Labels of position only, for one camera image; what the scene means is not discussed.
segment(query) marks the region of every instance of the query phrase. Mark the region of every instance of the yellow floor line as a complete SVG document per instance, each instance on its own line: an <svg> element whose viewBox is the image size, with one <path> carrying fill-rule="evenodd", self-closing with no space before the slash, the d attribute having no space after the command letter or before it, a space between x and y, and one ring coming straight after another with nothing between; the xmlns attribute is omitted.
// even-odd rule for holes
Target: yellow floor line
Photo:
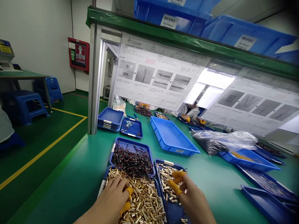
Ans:
<svg viewBox="0 0 299 224"><path fill-rule="evenodd" d="M62 112L66 112L69 114L73 114L67 111L54 109ZM28 163L26 163L22 168L20 168L17 172L15 172L13 175L11 175L9 178L7 178L2 184L0 184L0 191L8 185L10 182L12 182L18 175L20 175L22 172L24 172L29 166L31 166L36 160L38 160L40 157L42 157L46 152L48 152L54 145L56 145L61 139L63 139L68 133L70 133L75 127L77 127L79 124L81 124L87 117L84 117L81 121L76 123L73 127L71 127L66 133L61 135L58 139L56 139L51 145L49 145L47 148L45 148L43 151L41 151L37 156L35 156L32 160L30 160Z"/></svg>
<svg viewBox="0 0 299 224"><path fill-rule="evenodd" d="M79 117L87 118L86 116L79 115L79 114L74 114L72 112L68 112L68 111L65 111L65 110L60 110L60 109L56 109L56 108L52 108L52 109L53 110L58 110L58 111L61 111L61 112L65 112L65 113L68 113L68 114L76 115L76 116L79 116Z"/></svg>

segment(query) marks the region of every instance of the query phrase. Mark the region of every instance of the table leg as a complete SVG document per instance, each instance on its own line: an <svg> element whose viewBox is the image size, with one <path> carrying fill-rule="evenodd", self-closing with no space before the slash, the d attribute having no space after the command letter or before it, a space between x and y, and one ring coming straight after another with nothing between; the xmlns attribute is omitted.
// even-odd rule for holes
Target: table leg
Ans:
<svg viewBox="0 0 299 224"><path fill-rule="evenodd" d="M49 91L48 91L47 81L45 78L44 78L44 85L45 85L45 91L46 91L46 95L47 95L48 107L50 109L50 113L52 113L52 105L51 105L51 101L50 101L50 95L49 95Z"/></svg>
<svg viewBox="0 0 299 224"><path fill-rule="evenodd" d="M20 87L19 81L18 80L14 80L13 82L15 83L17 91L20 91L21 87Z"/></svg>

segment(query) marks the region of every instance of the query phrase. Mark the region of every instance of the green shelf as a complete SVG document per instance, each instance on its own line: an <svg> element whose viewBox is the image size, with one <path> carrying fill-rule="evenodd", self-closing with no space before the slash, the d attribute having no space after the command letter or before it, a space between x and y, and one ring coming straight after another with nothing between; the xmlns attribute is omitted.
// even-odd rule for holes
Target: green shelf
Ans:
<svg viewBox="0 0 299 224"><path fill-rule="evenodd" d="M86 24L89 27L91 24L99 24L163 45L204 54L299 81L299 68L292 64L93 6L88 7Z"/></svg>

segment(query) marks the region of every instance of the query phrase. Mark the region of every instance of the blue plastic stool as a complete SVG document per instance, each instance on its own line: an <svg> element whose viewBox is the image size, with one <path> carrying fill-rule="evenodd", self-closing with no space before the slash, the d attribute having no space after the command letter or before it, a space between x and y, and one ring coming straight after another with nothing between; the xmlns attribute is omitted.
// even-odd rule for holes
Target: blue plastic stool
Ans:
<svg viewBox="0 0 299 224"><path fill-rule="evenodd" d="M37 105L33 103L37 100L40 104L40 109L36 109ZM8 114L11 121L19 120L22 125L32 123L32 118L41 114L49 114L38 93L28 90L10 91L2 94L3 108Z"/></svg>
<svg viewBox="0 0 299 224"><path fill-rule="evenodd" d="M9 139L5 140L4 142L0 143L0 150L5 149L9 146L18 145L20 148L25 146L25 142L21 139L21 137L14 132Z"/></svg>
<svg viewBox="0 0 299 224"><path fill-rule="evenodd" d="M46 78L47 87L50 96L51 104L54 104L55 100L63 101L63 96L61 94L61 90L58 84L57 78L51 76ZM35 80L34 81L34 91L38 93L44 102L47 102L47 94L45 91L44 81L43 80Z"/></svg>

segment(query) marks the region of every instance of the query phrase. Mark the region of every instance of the green epoxy floor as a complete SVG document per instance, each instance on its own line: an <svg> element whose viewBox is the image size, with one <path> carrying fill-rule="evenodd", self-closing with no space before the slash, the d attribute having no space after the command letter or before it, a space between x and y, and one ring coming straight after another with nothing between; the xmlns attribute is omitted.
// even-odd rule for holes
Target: green epoxy floor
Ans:
<svg viewBox="0 0 299 224"><path fill-rule="evenodd" d="M64 101L55 103L52 105L53 108L83 116L88 115L88 92L76 90L63 94L63 97ZM107 105L108 103L100 101L99 109L103 110ZM13 175L81 120L82 117L53 110L49 117L34 118L31 125L14 127L26 146L0 151L0 183ZM6 223L13 216L87 133L87 122L88 120L85 119L41 158L0 190L0 223Z"/></svg>

